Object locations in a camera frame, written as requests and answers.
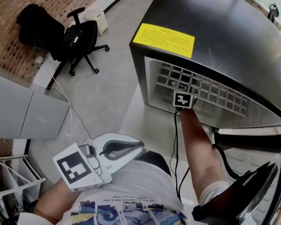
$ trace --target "concrete floor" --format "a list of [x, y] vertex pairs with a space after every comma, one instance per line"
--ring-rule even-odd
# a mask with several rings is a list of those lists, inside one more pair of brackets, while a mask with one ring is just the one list
[[[104, 37], [98, 37], [96, 45], [108, 44], [111, 49], [89, 55], [94, 67], [100, 69], [99, 74], [94, 74], [82, 59], [76, 67], [76, 76], [68, 74], [70, 65], [67, 64], [57, 78], [92, 138], [120, 130], [138, 84], [129, 42], [152, 1], [121, 0], [105, 15], [110, 31]], [[74, 111], [72, 114], [73, 142], [83, 144], [88, 134]], [[30, 161], [48, 179], [42, 192], [60, 178], [52, 158], [70, 145], [69, 112], [57, 139], [31, 140]]]

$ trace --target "black strap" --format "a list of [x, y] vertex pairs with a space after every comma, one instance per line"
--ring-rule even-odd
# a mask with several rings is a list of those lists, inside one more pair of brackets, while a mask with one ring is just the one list
[[216, 149], [218, 149], [218, 151], [219, 151], [219, 153], [220, 153], [220, 155], [221, 155], [221, 157], [222, 157], [222, 159], [223, 159], [225, 168], [226, 168], [226, 170], [227, 170], [229, 176], [232, 177], [232, 178], [234, 178], [234, 179], [238, 179], [238, 178], [239, 178], [239, 175], [236, 174], [235, 172], [233, 172], [233, 170], [232, 170], [231, 167], [229, 166], [229, 164], [228, 164], [228, 162], [227, 162], [227, 159], [226, 159], [226, 155], [225, 155], [223, 149], [222, 149], [219, 145], [217, 145], [217, 144], [213, 144], [213, 146], [214, 146]]

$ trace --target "mini fridge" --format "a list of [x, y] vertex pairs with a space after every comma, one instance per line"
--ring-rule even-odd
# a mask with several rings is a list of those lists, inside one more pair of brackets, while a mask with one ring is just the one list
[[252, 213], [268, 224], [281, 203], [279, 30], [244, 0], [154, 0], [130, 49], [146, 105], [174, 113], [171, 91], [191, 94], [215, 143], [232, 148], [226, 156], [235, 172], [277, 163]]

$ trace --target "person's arm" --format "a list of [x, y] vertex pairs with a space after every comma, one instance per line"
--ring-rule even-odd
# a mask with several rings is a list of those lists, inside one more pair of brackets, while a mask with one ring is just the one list
[[70, 210], [80, 192], [72, 192], [63, 179], [60, 179], [37, 202], [33, 211], [52, 224], [57, 224], [63, 214]]
[[225, 181], [220, 158], [192, 109], [180, 111], [187, 161], [197, 199], [216, 181]]

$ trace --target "fridge door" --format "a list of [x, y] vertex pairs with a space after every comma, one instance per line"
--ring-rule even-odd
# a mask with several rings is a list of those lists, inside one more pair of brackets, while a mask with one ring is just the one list
[[[234, 172], [241, 176], [248, 170], [255, 171], [267, 162], [276, 163], [279, 169], [266, 195], [251, 214], [252, 221], [257, 225], [266, 225], [271, 223], [281, 203], [281, 134], [274, 135], [271, 131], [266, 135], [251, 135], [254, 129], [247, 129], [247, 133], [238, 130], [230, 129], [229, 134], [223, 134], [227, 133], [227, 129], [220, 129], [214, 133], [215, 143], [224, 149], [227, 162]], [[226, 180], [231, 185], [235, 180], [226, 171], [225, 173]]]

